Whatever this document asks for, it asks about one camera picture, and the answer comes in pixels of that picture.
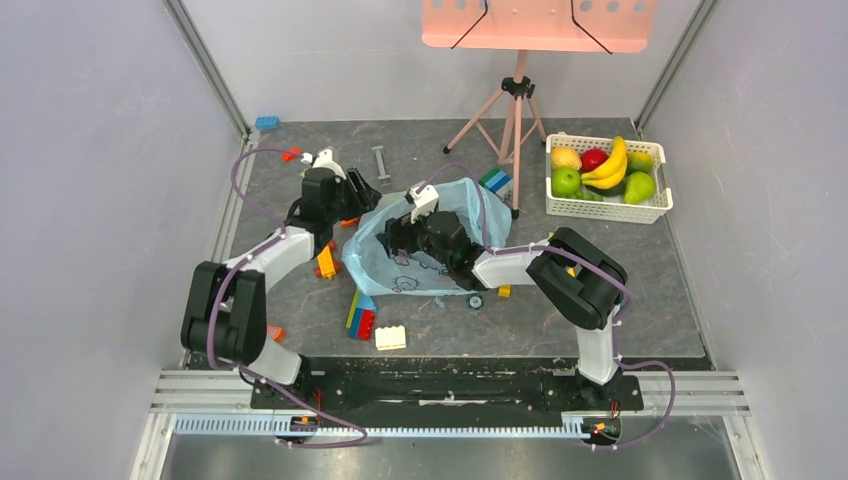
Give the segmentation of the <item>light blue plastic bag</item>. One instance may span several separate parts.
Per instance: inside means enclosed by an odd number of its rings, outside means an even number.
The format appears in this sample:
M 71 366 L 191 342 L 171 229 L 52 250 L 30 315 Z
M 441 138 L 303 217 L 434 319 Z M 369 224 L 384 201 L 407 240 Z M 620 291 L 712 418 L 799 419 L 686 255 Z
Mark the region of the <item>light blue plastic bag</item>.
M 439 208 L 459 217 L 471 239 L 492 247 L 506 245 L 511 230 L 511 210 L 494 193 L 478 192 L 468 178 L 437 184 Z M 385 231 L 385 223 L 409 213 L 412 206 L 403 191 L 385 195 L 376 209 L 365 214 L 358 229 L 346 240 L 342 261 L 353 281 L 369 296 L 413 295 L 454 296 L 468 291 L 448 275 L 448 270 L 423 252 L 389 256 L 377 235 Z

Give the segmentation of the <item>yellow fake banana bunch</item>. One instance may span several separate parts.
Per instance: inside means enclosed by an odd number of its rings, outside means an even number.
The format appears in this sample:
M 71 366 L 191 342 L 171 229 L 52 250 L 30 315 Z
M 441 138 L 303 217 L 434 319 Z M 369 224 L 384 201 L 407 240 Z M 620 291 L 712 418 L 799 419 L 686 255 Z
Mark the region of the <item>yellow fake banana bunch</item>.
M 616 136 L 612 141 L 612 150 L 607 161 L 594 171 L 583 173 L 581 182 L 585 186 L 608 189 L 623 180 L 626 169 L 627 145 L 622 137 Z

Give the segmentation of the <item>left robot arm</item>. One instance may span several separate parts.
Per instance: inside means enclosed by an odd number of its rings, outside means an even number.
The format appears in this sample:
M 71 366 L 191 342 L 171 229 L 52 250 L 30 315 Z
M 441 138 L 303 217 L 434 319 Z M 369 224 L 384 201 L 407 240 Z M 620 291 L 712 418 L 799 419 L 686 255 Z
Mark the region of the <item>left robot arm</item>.
M 269 237 L 225 263 L 204 261 L 195 268 L 182 346 L 205 354 L 213 367 L 243 367 L 253 377 L 276 383 L 276 394 L 290 407 L 306 405 L 314 381 L 303 373 L 302 355 L 268 337 L 267 293 L 330 244 L 336 224 L 373 211 L 381 198 L 355 168 L 307 170 L 300 197 Z

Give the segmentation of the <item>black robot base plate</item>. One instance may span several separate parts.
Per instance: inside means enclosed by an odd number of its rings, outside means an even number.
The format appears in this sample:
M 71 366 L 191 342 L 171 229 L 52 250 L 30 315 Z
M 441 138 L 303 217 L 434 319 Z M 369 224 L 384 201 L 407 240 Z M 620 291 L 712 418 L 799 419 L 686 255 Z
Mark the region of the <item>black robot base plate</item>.
M 648 413 L 645 381 L 618 373 L 609 387 L 541 367 L 486 371 L 442 365 L 403 371 L 315 361 L 291 385 L 277 389 L 240 375 L 250 385 L 254 409 L 296 408 L 300 403 L 329 414 L 327 426 L 346 420 L 367 429 L 555 427 L 579 412 L 616 418 Z

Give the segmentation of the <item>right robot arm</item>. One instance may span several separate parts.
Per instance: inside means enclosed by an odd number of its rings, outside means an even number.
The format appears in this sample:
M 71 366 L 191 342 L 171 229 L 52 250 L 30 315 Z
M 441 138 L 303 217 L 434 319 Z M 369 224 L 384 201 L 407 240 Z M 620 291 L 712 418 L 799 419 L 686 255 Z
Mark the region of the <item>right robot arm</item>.
M 535 244 L 487 250 L 455 213 L 437 211 L 422 219 L 409 214 L 390 219 L 376 238 L 389 257 L 431 257 L 465 291 L 536 287 L 576 328 L 580 400 L 602 408 L 617 396 L 612 320 L 628 295 L 627 273 L 573 229 L 561 227 Z

